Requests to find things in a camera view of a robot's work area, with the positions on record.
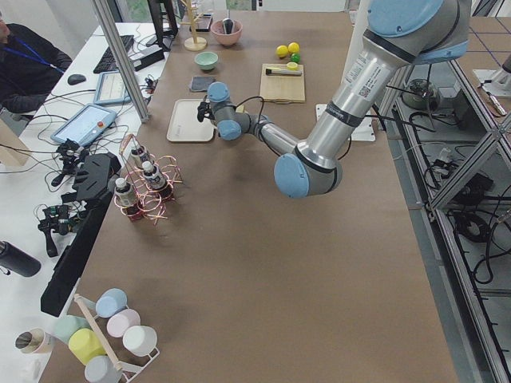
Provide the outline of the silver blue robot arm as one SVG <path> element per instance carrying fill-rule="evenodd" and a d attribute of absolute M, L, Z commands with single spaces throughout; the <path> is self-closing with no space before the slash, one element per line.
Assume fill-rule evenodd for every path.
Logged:
<path fill-rule="evenodd" d="M 468 46 L 469 1 L 371 1 L 362 50 L 309 136 L 298 140 L 265 116 L 238 113 L 223 82 L 214 82 L 197 109 L 224 140 L 254 135 L 278 153 L 274 179 L 290 198 L 321 195 L 338 187 L 339 149 L 404 66 L 451 61 Z"/>

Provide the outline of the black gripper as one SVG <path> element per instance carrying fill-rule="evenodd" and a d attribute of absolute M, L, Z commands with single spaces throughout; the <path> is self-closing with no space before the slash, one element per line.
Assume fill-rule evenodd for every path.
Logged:
<path fill-rule="evenodd" d="M 201 107 L 197 108 L 197 120 L 203 122 L 204 119 L 214 120 L 214 114 L 209 102 L 202 102 Z"/>

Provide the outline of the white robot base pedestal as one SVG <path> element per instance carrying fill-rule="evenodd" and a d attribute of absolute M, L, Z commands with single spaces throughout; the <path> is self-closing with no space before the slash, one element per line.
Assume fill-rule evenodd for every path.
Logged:
<path fill-rule="evenodd" d="M 341 145 L 369 126 L 370 119 L 365 114 L 390 73 L 377 62 L 377 48 L 364 40 L 370 4 L 370 1 L 361 1 L 358 5 L 341 84 L 331 102 L 325 105 L 307 138 L 309 141 L 325 144 L 332 139 Z"/>

